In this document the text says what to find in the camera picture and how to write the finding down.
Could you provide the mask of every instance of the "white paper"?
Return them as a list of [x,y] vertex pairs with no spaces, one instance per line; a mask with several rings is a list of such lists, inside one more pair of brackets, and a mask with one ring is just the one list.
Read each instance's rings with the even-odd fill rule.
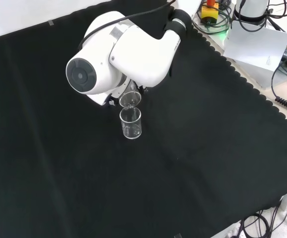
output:
[[[259,26],[243,23],[249,30]],[[224,56],[257,67],[274,71],[287,46],[287,33],[262,28],[257,32],[247,32],[238,21],[232,22],[228,39],[225,40]]]

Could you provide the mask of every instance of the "white surface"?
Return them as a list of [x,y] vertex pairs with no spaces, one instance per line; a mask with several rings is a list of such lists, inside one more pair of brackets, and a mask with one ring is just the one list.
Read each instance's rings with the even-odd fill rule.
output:
[[[274,211],[274,208],[270,208],[269,210],[266,210],[262,213],[262,215],[267,219],[268,223],[270,223],[270,221],[271,221],[271,216],[272,216],[273,211]],[[286,212],[281,211],[281,210],[278,211],[277,216],[276,216],[276,220],[275,220],[274,228],[283,221],[286,213],[287,213],[287,211]],[[257,218],[256,217],[249,217],[247,219],[245,225],[249,225],[250,223],[255,221],[255,219],[257,219]],[[260,221],[260,227],[261,227],[261,232],[263,235],[265,232],[265,226],[264,226],[264,223],[261,221]],[[233,235],[236,235],[238,229],[239,229],[239,225],[237,226],[236,229],[234,229],[234,231],[229,233],[228,237],[232,237]],[[259,234],[259,223],[258,222],[254,223],[250,227],[246,228],[246,231],[252,237],[259,237],[260,236],[260,234]],[[246,236],[243,232],[240,234],[240,238],[246,238]],[[281,226],[279,226],[272,233],[272,238],[287,238],[287,218],[283,222],[283,224]]]
[[[243,23],[249,30],[260,26]],[[262,28],[257,32],[245,31],[238,21],[232,22],[225,40],[224,56],[260,68],[274,71],[287,47],[287,33]]]
[[109,0],[0,0],[0,36]]

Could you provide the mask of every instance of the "glass beaker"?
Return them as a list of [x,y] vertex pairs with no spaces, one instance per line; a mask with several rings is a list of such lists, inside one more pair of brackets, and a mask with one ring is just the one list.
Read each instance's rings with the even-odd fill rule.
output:
[[136,107],[123,108],[120,112],[123,135],[128,139],[136,139],[141,135],[141,112]]

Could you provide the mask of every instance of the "yellow box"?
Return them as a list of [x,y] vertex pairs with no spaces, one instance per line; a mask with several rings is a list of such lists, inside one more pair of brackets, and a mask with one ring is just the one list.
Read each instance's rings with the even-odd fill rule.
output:
[[[214,7],[218,8],[219,4],[215,3]],[[206,22],[217,23],[218,11],[216,9],[212,9],[212,8],[208,8],[206,6],[202,6],[201,18],[204,21],[206,21]]]

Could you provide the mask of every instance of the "tape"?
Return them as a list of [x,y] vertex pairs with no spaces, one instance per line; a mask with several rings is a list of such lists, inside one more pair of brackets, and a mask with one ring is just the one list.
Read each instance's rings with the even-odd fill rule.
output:
[[177,235],[175,235],[174,238],[182,238],[181,233],[178,233]]

